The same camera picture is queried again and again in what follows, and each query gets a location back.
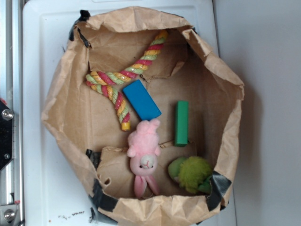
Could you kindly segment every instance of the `green plush toy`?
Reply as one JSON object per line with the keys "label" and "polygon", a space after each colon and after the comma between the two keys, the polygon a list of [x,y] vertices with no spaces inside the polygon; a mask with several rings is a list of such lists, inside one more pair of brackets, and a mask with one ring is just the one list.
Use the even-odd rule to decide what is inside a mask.
{"label": "green plush toy", "polygon": [[210,178],[213,169],[202,157],[180,157],[168,166],[168,174],[171,179],[185,188],[187,192],[211,193]]}

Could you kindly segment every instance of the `pink stuffed bunny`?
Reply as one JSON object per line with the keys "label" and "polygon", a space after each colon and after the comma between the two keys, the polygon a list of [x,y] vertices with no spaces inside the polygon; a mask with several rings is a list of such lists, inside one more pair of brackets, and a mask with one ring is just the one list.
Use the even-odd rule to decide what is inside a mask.
{"label": "pink stuffed bunny", "polygon": [[157,156],[160,155],[159,136],[156,129],[160,121],[142,121],[138,124],[136,131],[128,137],[129,149],[127,151],[130,160],[131,171],[136,175],[134,192],[137,198],[141,198],[147,183],[155,195],[159,195],[159,187],[152,176],[157,168]]}

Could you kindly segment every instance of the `white surface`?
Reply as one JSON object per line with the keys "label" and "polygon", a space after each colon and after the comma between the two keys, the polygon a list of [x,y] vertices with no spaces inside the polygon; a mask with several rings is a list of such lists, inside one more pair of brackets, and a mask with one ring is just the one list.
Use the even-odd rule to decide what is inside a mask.
{"label": "white surface", "polygon": [[246,84],[237,226],[299,226],[301,1],[214,3],[220,56]]}
{"label": "white surface", "polygon": [[[212,2],[209,0],[30,0],[24,8],[24,197],[26,226],[89,226],[91,203],[81,183],[40,122],[55,68],[66,49],[69,30],[81,9],[91,15],[132,5],[185,17],[217,52]],[[234,202],[203,226],[234,226]],[[94,225],[106,225],[93,222]]]}

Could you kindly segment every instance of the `rope toy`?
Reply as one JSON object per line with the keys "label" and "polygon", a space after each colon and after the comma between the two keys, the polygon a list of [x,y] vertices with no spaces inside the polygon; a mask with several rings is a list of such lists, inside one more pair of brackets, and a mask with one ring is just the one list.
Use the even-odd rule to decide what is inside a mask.
{"label": "rope toy", "polygon": [[115,110],[117,111],[117,116],[123,131],[130,130],[130,114],[123,95],[112,87],[112,85],[120,85],[129,82],[139,74],[143,74],[143,72],[152,65],[152,62],[157,59],[167,37],[168,32],[166,30],[161,30],[146,49],[144,55],[133,65],[120,72],[92,71],[90,74],[86,75],[86,84],[90,86],[91,89],[109,98],[115,105]]}

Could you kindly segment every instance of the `black bracket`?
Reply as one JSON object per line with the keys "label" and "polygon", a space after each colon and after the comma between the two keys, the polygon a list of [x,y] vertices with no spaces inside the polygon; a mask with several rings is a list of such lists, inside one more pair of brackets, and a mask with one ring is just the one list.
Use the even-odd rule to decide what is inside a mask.
{"label": "black bracket", "polygon": [[13,111],[0,101],[0,170],[12,160]]}

